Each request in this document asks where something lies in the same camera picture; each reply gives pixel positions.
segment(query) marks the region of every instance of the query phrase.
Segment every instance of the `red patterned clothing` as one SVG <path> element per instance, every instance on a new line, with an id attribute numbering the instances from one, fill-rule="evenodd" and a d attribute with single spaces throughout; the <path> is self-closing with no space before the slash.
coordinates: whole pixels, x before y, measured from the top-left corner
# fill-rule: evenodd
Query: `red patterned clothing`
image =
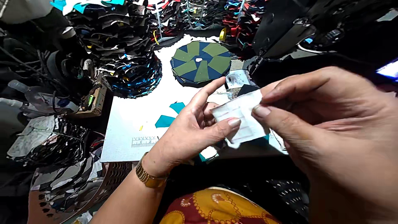
<path id="1" fill-rule="evenodd" d="M 211 187 L 173 201 L 160 224 L 280 224 L 249 199 Z"/>

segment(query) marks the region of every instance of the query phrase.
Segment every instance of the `watch strap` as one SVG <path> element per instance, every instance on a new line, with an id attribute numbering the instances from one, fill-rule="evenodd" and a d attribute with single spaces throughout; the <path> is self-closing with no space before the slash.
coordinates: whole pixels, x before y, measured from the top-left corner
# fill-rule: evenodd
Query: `watch strap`
<path id="1" fill-rule="evenodd" d="M 145 157 L 145 155 L 148 152 L 146 152 L 144 154 L 144 156 L 141 158 L 141 160 L 139 161 L 139 163 L 137 164 L 137 166 L 135 167 L 135 173 L 138 176 L 138 179 L 140 179 L 140 181 L 142 181 L 146 187 L 149 188 L 158 188 L 161 187 L 165 184 L 166 180 L 167 180 L 167 176 L 165 177 L 154 177 L 149 175 L 144 168 L 142 167 L 142 159 Z"/>

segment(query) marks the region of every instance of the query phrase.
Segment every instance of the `yellow clip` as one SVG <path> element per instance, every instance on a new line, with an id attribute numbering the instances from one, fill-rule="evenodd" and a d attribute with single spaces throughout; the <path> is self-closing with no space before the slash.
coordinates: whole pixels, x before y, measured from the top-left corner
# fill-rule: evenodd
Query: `yellow clip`
<path id="1" fill-rule="evenodd" d="M 155 38 L 156 44 L 159 45 L 159 42 L 158 42 L 158 40 L 156 39 L 156 36 L 155 36 L 155 31 L 153 31 L 153 37 Z"/>
<path id="2" fill-rule="evenodd" d="M 221 30 L 220 32 L 220 41 L 225 41 L 225 36 L 226 36 L 226 27 Z"/>

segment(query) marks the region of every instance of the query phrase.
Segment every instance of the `fingernail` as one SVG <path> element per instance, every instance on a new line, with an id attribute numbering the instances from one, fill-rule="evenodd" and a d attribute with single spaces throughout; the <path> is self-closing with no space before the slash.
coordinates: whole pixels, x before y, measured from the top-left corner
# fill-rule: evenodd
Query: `fingernail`
<path id="1" fill-rule="evenodd" d="M 253 108 L 253 112 L 259 117 L 265 117 L 271 113 L 271 110 L 265 106 L 257 105 Z"/>
<path id="2" fill-rule="evenodd" d="M 229 126 L 231 126 L 231 128 L 239 127 L 240 123 L 241 123 L 241 121 L 239 118 L 233 118 L 228 121 L 228 124 L 229 124 Z"/>

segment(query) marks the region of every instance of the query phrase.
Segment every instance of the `pile of cloth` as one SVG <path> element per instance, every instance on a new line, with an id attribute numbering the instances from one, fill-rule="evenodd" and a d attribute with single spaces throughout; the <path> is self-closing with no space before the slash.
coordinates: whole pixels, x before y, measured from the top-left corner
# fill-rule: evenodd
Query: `pile of cloth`
<path id="1" fill-rule="evenodd" d="M 156 0 L 156 3 L 148 4 L 147 9 L 150 12 L 149 24 L 153 42 L 158 43 L 164 37 L 176 37 L 183 31 L 180 0 Z"/>
<path id="2" fill-rule="evenodd" d="M 251 50 L 253 38 L 268 0 L 228 0 L 223 24 L 227 27 L 224 43 L 241 50 Z"/>
<path id="3" fill-rule="evenodd" d="M 94 65 L 118 96 L 152 92 L 162 77 L 153 52 L 149 12 L 131 0 L 55 0 L 67 15 Z"/>
<path id="4" fill-rule="evenodd" d="M 181 7 L 185 29 L 206 29 L 222 23 L 220 0 L 181 0 Z"/>
<path id="5" fill-rule="evenodd" d="M 72 212 L 82 208 L 101 186 L 106 166 L 100 157 L 103 136 L 94 140 L 89 147 L 87 158 L 68 166 L 37 168 L 32 179 L 31 191 L 39 190 L 40 206 L 43 212 Z"/>
<path id="6" fill-rule="evenodd" d="M 86 156 L 88 132 L 62 116 L 34 118 L 19 134 L 7 157 L 28 167 L 75 164 Z"/>

